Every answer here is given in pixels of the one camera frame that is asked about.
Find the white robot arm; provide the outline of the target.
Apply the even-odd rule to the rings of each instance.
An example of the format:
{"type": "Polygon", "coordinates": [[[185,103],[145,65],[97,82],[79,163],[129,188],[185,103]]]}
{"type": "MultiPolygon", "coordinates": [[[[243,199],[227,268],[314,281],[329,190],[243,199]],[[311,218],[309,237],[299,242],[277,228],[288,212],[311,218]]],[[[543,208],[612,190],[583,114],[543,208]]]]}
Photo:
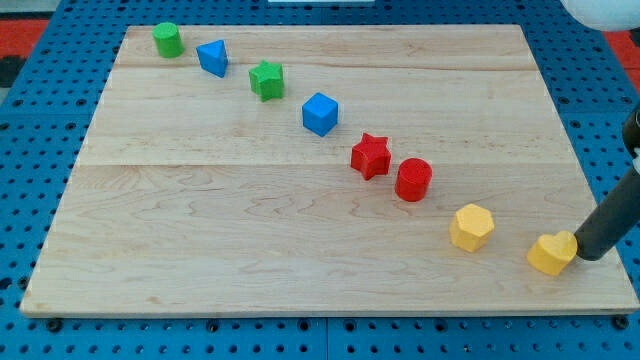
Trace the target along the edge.
{"type": "Polygon", "coordinates": [[[639,27],[639,0],[560,0],[582,25],[599,31],[623,31],[639,27]]]}

